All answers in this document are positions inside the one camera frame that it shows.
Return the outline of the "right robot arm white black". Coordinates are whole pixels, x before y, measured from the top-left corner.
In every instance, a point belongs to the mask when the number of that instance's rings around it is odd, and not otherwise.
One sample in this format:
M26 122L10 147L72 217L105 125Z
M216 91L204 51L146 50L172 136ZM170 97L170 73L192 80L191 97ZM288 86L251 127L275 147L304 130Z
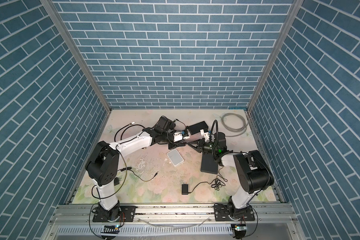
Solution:
M225 205L229 216L238 220L252 212L250 201L261 191L274 184L274 177L269 166L258 150L249 152L229 151L226 135L217 132L207 142L205 139L188 142L191 148L202 153L202 161L214 167L203 170L205 173L217 174L218 166L236 169L240 186Z

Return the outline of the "black power adapter with plug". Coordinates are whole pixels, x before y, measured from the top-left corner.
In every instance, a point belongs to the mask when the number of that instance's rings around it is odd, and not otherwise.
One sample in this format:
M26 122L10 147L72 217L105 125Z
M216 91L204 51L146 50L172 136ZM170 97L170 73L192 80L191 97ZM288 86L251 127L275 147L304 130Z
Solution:
M222 187L225 187L226 183L228 182L228 179L224 178L223 175L220 173L220 171L222 169L223 169L223 167L218 170L216 177L212 181L199 182L191 190L189 189L188 184L182 184L182 195L185 196L185 195L189 195L189 194L193 193L196 190L196 188L201 184L208 184L215 191L219 191Z

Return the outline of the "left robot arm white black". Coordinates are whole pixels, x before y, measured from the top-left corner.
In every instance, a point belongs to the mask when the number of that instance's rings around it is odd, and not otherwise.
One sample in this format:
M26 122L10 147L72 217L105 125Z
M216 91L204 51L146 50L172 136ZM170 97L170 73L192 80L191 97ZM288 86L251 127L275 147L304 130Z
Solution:
M119 160L125 162L125 157L139 149L147 148L158 143L169 145L172 150L186 145L185 133L182 131L177 136L172 133L158 132L155 128L143 129L140 133L125 140L106 143L97 143L91 153L85 169L94 181L98 206L95 208L98 216L106 222L117 222L121 219L120 201L116 196L114 179L118 173Z

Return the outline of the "dark grey network switch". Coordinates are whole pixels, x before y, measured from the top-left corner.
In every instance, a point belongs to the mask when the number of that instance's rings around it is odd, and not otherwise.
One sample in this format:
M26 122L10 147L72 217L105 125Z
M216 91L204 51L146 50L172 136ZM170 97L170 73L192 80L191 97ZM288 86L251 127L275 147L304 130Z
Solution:
M215 162L212 153L203 153L202 154L202 163L201 163L201 172L208 174L217 174L218 173L218 163Z

